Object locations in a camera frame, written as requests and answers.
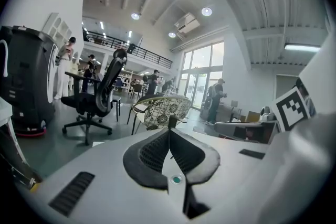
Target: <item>woman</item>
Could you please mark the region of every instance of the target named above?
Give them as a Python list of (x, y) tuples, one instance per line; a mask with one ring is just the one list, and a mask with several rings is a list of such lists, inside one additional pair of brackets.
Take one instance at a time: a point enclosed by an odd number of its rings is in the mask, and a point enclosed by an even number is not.
[(76, 38), (71, 37), (67, 44), (64, 44), (63, 47), (59, 50), (57, 56), (60, 57), (58, 65), (58, 82), (57, 82), (57, 94), (55, 99), (60, 99), (61, 97), (68, 96), (68, 82), (69, 76), (65, 75), (65, 72), (70, 70), (70, 61), (72, 61), (73, 46), (76, 43)]

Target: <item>shirt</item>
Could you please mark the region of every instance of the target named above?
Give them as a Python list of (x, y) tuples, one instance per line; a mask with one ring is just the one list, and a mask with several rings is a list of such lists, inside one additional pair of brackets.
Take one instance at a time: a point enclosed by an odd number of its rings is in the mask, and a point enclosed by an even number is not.
[(84, 77), (92, 76), (93, 70), (95, 68), (95, 64), (92, 61), (88, 61), (89, 69), (85, 70)]

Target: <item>stool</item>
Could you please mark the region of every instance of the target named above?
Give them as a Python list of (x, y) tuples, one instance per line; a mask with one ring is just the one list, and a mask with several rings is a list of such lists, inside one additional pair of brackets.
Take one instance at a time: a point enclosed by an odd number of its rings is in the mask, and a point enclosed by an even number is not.
[(116, 112), (117, 112), (117, 122), (118, 122), (118, 107), (119, 107), (119, 116), (120, 116), (120, 99), (121, 97), (112, 97), (112, 102), (116, 103)]

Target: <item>person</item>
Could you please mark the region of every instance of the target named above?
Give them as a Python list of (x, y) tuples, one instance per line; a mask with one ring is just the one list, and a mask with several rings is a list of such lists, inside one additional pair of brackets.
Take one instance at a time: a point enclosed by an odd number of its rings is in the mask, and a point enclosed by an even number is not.
[[(95, 58), (94, 55), (91, 54), (89, 56), (89, 61), (84, 68), (84, 70), (85, 70), (84, 77), (86, 77), (86, 78), (91, 78), (92, 74), (93, 74), (93, 71), (95, 70), (94, 58)], [(88, 81), (87, 80), (83, 81), (82, 92), (88, 92)]]
[(162, 93), (170, 94), (173, 87), (174, 79), (166, 81), (166, 83), (162, 86)]
[(218, 82), (215, 85), (212, 85), (208, 89), (208, 95), (212, 98), (212, 104), (209, 109), (208, 118), (205, 122), (206, 125), (214, 125), (216, 121), (216, 114), (217, 109), (219, 107), (219, 102), (221, 101), (221, 98), (227, 97), (227, 93), (223, 92), (223, 84), (225, 81), (223, 79), (219, 79)]
[(157, 69), (154, 70), (154, 73), (152, 75), (150, 75), (150, 77), (148, 78), (148, 90), (146, 95), (149, 94), (154, 94), (156, 86), (158, 84), (158, 77), (159, 77), (159, 71)]
[(65, 72), (70, 71), (70, 63), (72, 61), (73, 46), (76, 43), (76, 38), (71, 37), (69, 41), (64, 44), (59, 50), (57, 57), (59, 57), (59, 65), (57, 70), (58, 81), (57, 81), (57, 94), (54, 99), (58, 100), (61, 97), (68, 96), (68, 83), (69, 76), (65, 74)]
[(308, 108), (309, 115), (311, 117), (315, 116), (316, 115), (315, 106), (314, 106), (313, 101), (311, 100), (311, 98), (309, 96), (309, 93), (308, 93), (305, 85), (303, 85), (300, 78), (297, 79), (297, 81), (295, 83), (295, 86), (299, 89), (299, 92), (302, 95), (302, 98), (303, 98), (303, 100), (304, 100), (304, 102), (305, 102), (305, 104)]

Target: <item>chair base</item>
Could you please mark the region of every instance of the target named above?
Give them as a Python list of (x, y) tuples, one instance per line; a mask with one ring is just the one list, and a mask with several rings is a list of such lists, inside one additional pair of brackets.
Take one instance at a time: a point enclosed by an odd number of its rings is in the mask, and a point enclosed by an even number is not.
[(86, 125), (86, 129), (85, 129), (85, 145), (86, 146), (90, 145), (90, 143), (91, 143), (90, 137), (89, 137), (89, 129), (92, 125), (108, 130), (107, 135), (112, 134), (112, 128), (111, 127), (108, 127), (108, 126), (105, 126), (103, 124), (100, 124), (100, 123), (96, 122), (94, 119), (92, 119), (93, 117), (94, 117), (94, 115), (92, 115), (90, 113), (87, 113), (87, 117), (84, 117), (82, 115), (78, 115), (77, 118), (76, 118), (76, 122), (72, 122), (72, 123), (68, 123), (68, 124), (64, 125), (64, 127), (62, 128), (62, 132), (64, 134), (66, 134), (68, 127)]

